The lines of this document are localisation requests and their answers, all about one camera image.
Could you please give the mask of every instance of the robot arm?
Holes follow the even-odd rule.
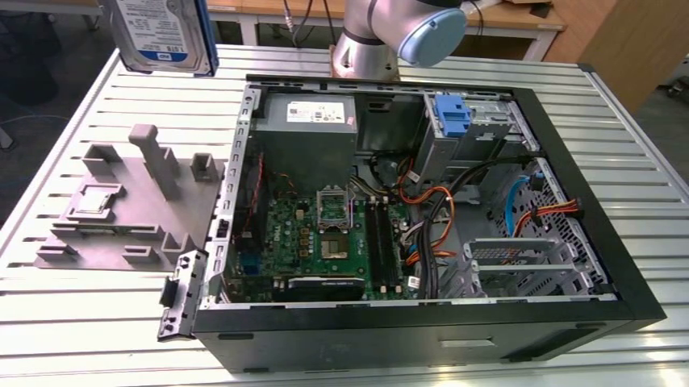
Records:
[[[412,66],[443,60],[463,38],[459,0],[348,0],[332,54],[336,76],[390,80],[398,57]]]

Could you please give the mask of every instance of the green motherboard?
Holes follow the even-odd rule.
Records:
[[[365,234],[365,202],[351,201],[348,211],[341,204],[324,202],[321,214],[337,218],[349,212],[349,229],[317,228],[317,209],[313,198],[280,198],[269,203],[264,249],[260,254],[240,254],[243,276],[229,279],[231,288],[243,299],[233,302],[272,302],[275,281],[288,277],[355,277],[365,282],[363,299],[406,299],[408,291],[402,281],[402,269],[394,235],[407,220],[403,204],[387,204],[386,213],[391,224],[394,271],[399,285],[380,292],[371,281],[371,263]]]

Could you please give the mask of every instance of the slotted aluminum surface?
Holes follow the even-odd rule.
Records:
[[[227,157],[247,73],[329,74],[327,51],[220,46],[216,78],[125,72],[105,64],[46,162],[0,231],[0,384],[181,385],[682,385],[689,379],[689,205],[666,161],[610,108],[610,96],[571,64],[459,59],[432,69],[400,67],[404,81],[532,88],[574,155],[669,318],[642,331],[588,343],[534,364],[231,375],[197,341],[157,343],[165,273],[102,273],[29,267],[49,224],[85,168],[89,143],[121,156],[129,126],[155,123],[177,157]]]

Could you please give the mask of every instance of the hard drive label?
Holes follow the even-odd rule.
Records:
[[[130,40],[138,53],[151,60],[181,62],[188,56],[188,51],[180,20],[167,4],[165,0],[117,1]]]

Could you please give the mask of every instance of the latch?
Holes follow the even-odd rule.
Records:
[[[193,318],[201,300],[203,273],[208,253],[193,250],[180,255],[175,273],[164,279],[160,304],[164,306],[160,319],[159,341],[195,339]]]

